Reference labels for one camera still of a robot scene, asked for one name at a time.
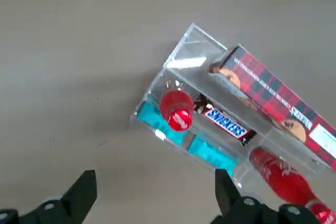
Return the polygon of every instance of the product box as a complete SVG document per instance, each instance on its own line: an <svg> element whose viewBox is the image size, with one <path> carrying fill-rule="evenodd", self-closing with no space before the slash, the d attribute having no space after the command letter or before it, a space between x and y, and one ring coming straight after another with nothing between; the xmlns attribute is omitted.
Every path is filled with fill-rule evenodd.
<svg viewBox="0 0 336 224"><path fill-rule="evenodd" d="M336 129L238 45L208 73L241 102L294 136L336 170Z"/></svg>

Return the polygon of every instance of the clear acrylic organizer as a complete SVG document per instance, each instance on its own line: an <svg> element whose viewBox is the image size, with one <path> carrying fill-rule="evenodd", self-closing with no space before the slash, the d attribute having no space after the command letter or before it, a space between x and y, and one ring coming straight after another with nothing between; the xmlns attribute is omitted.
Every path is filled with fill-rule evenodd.
<svg viewBox="0 0 336 224"><path fill-rule="evenodd" d="M132 123L145 125L158 138L171 144L187 157L214 171L219 165L217 161L189 151L194 145L195 139L202 139L203 144L210 146L216 155L223 154L230 157L234 163L231 163L234 167L233 170L228 168L232 179L236 186L243 189L262 183L262 177L248 161L250 151L259 145L265 146L279 155L303 176L310 177L332 173L330 167L316 154L294 137L282 132L261 115L242 104L229 88L220 86L208 75L206 70L209 64L223 58L226 51L225 46L192 24L136 106L130 118L130 125ZM151 108L155 108L156 112L158 111L160 99L167 82L182 83L183 90L193 100L196 100L200 93L205 95L213 102L215 107L224 110L233 119L255 130L257 135L250 140L247 146L243 146L240 141L224 132L220 127L194 112L192 126L183 136L179 135L177 137L179 141L173 141L169 138L169 134L162 133L155 125L139 120L139 113L144 104L146 106L149 104Z"/></svg>

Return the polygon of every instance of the red packaging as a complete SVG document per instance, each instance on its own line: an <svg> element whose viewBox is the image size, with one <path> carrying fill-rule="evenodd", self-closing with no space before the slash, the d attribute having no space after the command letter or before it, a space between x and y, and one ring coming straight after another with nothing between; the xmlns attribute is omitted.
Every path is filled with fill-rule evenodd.
<svg viewBox="0 0 336 224"><path fill-rule="evenodd" d="M250 108L260 111L336 169L336 129L270 73L242 46L229 50L208 72Z"/></svg>
<svg viewBox="0 0 336 224"><path fill-rule="evenodd" d="M336 223L334 212L315 196L304 177L288 163L263 147L255 148L249 159L281 199L307 207L321 223Z"/></svg>

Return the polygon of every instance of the turquoise package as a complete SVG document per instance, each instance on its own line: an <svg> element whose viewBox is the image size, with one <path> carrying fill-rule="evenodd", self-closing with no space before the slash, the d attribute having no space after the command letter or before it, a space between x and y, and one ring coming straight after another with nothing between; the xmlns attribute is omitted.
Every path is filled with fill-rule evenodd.
<svg viewBox="0 0 336 224"><path fill-rule="evenodd" d="M160 111L155 106L151 105L148 102L144 102L139 112L138 119L164 133L166 137L168 137L175 144L182 146L183 137L187 133L187 131L176 132L172 130L169 127L167 121L160 114Z"/></svg>
<svg viewBox="0 0 336 224"><path fill-rule="evenodd" d="M204 139L196 136L188 148L188 152L202 158L216 168L226 169L230 176L232 176L237 162L225 155L220 150L208 144Z"/></svg>

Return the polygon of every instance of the snickers wrapper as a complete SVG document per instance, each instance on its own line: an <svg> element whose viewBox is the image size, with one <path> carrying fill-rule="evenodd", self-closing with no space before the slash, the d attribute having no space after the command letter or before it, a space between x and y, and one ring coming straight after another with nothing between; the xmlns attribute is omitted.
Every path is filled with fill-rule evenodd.
<svg viewBox="0 0 336 224"><path fill-rule="evenodd" d="M232 119L223 110L213 106L206 96L200 94L194 102L194 111L205 116L227 134L238 139L244 146L256 135L256 132Z"/></svg>

